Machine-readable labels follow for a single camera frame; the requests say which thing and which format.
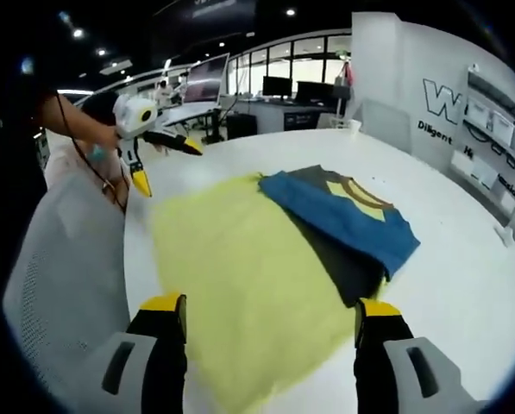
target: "person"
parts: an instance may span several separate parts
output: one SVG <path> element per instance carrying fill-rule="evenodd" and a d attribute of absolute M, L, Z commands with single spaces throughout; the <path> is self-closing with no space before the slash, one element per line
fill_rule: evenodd
<path fill-rule="evenodd" d="M 161 80 L 155 88 L 154 100 L 157 102 L 159 108 L 171 105 L 171 95 L 173 88 L 167 83 L 166 80 Z"/>
<path fill-rule="evenodd" d="M 115 128 L 92 119 L 57 93 L 67 51 L 57 50 L 52 39 L 53 34 L 65 30 L 53 8 L 17 4 L 10 13 L 9 5 L 0 3 L 1 411 L 13 411 L 19 405 L 37 412 L 61 412 L 23 359 L 2 309 L 23 237 L 47 191 L 33 137 L 39 128 L 46 128 L 109 150 L 118 141 Z M 22 71 L 27 57 L 32 59 L 32 70 Z"/>
<path fill-rule="evenodd" d="M 98 93 L 84 102 L 82 111 L 92 119 L 113 127 L 116 124 L 113 113 L 116 100 L 117 94 L 113 91 Z M 106 198 L 125 212 L 130 186 L 129 170 L 115 149 L 78 139 L 58 146 L 50 153 L 44 172 L 48 188 L 72 171 L 85 173 Z"/>

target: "white round table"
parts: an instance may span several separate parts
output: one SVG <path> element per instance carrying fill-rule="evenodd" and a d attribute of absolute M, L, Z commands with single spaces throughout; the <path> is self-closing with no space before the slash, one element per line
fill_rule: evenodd
<path fill-rule="evenodd" d="M 515 368 L 515 245 L 463 189 L 423 162 L 361 133 L 319 129 L 257 135 L 214 144 L 204 156 L 173 152 L 146 167 L 152 198 L 129 195 L 124 236 L 131 317 L 162 294 L 148 230 L 150 207 L 247 173 L 276 173 L 320 164 L 354 177 L 395 204 L 420 247 L 380 298 L 399 308 L 414 336 L 425 336 L 462 371 L 476 399 L 492 399 Z M 267 413 L 356 412 L 353 338 L 315 373 L 261 407 Z M 206 412 L 210 395 L 189 362 L 185 412 Z"/>

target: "white mesh chair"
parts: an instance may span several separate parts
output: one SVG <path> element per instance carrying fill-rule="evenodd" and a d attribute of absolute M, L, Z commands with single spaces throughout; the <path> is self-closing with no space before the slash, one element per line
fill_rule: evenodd
<path fill-rule="evenodd" d="M 71 376 L 96 347 L 129 324 L 121 212 L 83 174 L 39 203 L 3 308 L 40 382 L 65 407 Z"/>

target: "ceiling light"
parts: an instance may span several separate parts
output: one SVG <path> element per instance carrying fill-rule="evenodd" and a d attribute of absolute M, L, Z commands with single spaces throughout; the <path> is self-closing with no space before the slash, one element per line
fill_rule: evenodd
<path fill-rule="evenodd" d="M 58 89 L 58 93 L 66 95 L 92 95 L 93 91 L 78 91 L 76 89 Z"/>
<path fill-rule="evenodd" d="M 58 13 L 58 17 L 63 23 L 69 23 L 71 21 L 69 15 L 65 11 L 61 11 L 60 13 Z"/>
<path fill-rule="evenodd" d="M 26 56 L 22 60 L 22 73 L 25 75 L 33 74 L 33 59 L 30 56 Z"/>

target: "wall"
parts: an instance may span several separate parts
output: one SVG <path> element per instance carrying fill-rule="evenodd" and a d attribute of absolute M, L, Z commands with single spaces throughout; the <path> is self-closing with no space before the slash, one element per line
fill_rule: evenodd
<path fill-rule="evenodd" d="M 351 67 L 355 99 L 397 106 L 400 94 L 400 20 L 390 13 L 353 13 Z"/>
<path fill-rule="evenodd" d="M 474 63 L 515 100 L 515 73 L 480 47 L 440 30 L 402 22 L 394 14 L 353 14 L 355 101 L 369 98 L 406 111 L 411 117 L 412 155 L 442 173 L 449 173 L 453 151 L 469 139 L 461 125 L 467 70 Z M 419 129 L 420 122 L 445 138 Z M 487 144 L 478 151 L 515 182 L 515 171 L 504 155 L 493 156 Z"/>

